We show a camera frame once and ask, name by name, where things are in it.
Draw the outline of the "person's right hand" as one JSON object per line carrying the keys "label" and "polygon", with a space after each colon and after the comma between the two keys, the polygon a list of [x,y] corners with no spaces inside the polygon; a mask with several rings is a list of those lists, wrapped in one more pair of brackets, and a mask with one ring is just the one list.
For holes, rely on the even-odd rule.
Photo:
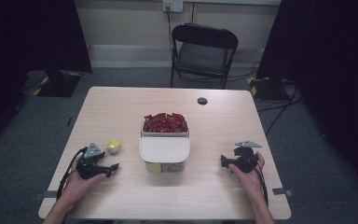
{"label": "person's right hand", "polygon": [[232,169],[231,172],[239,179],[241,187],[245,190],[251,203],[261,202],[264,203],[264,191],[262,186],[262,168],[264,167],[265,161],[263,156],[256,152],[259,157],[259,162],[256,167],[256,171],[252,171],[249,174],[242,172],[239,168]]}

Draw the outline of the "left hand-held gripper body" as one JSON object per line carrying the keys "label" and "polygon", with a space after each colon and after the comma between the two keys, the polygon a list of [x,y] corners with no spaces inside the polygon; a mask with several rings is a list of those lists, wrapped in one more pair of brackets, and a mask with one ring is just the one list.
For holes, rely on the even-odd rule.
{"label": "left hand-held gripper body", "polygon": [[106,169],[97,163],[105,155],[96,144],[90,143],[76,165],[76,170],[83,179],[90,179],[98,174],[106,174]]}

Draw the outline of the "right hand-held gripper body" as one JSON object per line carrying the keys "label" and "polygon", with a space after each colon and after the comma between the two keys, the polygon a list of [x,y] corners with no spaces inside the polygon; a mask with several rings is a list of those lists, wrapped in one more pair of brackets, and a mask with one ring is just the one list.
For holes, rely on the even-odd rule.
{"label": "right hand-held gripper body", "polygon": [[235,144],[234,155],[237,156],[237,167],[246,174],[249,174],[256,169],[259,157],[254,153],[253,147],[260,147],[257,143],[252,141],[243,141]]}

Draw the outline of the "person's left hand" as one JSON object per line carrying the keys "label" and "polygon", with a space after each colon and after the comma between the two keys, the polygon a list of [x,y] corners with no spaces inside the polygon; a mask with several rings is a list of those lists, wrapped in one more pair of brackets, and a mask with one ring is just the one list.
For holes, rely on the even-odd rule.
{"label": "person's left hand", "polygon": [[83,179],[78,171],[76,165],[81,156],[77,156],[71,168],[71,173],[64,185],[62,195],[59,199],[66,207],[73,206],[76,202],[82,199],[88,190],[95,184],[101,182],[106,178],[105,174],[98,174],[90,179]]}

